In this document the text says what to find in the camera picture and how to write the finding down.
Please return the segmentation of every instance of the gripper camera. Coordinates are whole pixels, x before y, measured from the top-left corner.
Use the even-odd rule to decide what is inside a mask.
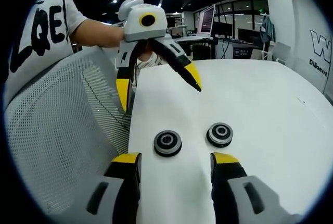
[[[188,84],[199,92],[201,81],[195,65],[184,50],[167,34],[167,18],[162,8],[145,4],[143,0],[126,0],[119,8],[118,18],[124,22],[125,40],[120,42],[117,56],[116,86],[121,106],[129,108],[130,91],[137,58],[149,45]]]

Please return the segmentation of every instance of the white tabletop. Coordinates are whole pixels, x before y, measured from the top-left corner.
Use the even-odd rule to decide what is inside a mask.
[[[271,61],[196,62],[202,92],[168,65],[141,71],[132,114],[129,152],[142,153],[138,223],[215,223],[210,153],[239,159],[280,197],[292,214],[306,214],[333,168],[333,107],[309,82]],[[230,146],[215,148],[206,131],[230,125]],[[163,130],[182,139],[179,154],[155,154]]]

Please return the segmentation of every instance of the person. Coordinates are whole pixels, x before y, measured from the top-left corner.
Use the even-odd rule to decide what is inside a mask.
[[[145,68],[157,66],[157,65],[163,65],[167,62],[158,56],[156,53],[154,53],[150,46],[147,45],[145,52],[137,59],[136,66],[134,69],[134,80],[132,82],[132,86],[137,86],[137,78],[140,76],[140,71]]]
[[[73,0],[37,0],[12,45],[4,108],[35,76],[72,55],[73,43],[113,48],[123,39],[122,28],[88,19]],[[149,62],[151,55],[145,53],[139,59]]]

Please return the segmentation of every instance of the white t-shirt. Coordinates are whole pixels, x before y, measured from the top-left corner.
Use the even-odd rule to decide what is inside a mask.
[[[73,0],[37,0],[18,32],[9,59],[4,107],[37,74],[73,54],[69,36],[87,18]]]

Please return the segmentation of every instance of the gray gripper base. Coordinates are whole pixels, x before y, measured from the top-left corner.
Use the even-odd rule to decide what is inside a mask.
[[[256,176],[230,179],[228,183],[235,196],[239,224],[297,223],[299,215],[285,211],[279,204],[277,193]]]
[[[60,214],[50,215],[61,224],[112,224],[113,209],[123,179],[91,176],[78,185],[72,205]],[[96,213],[90,213],[88,203],[99,185],[106,187]]]

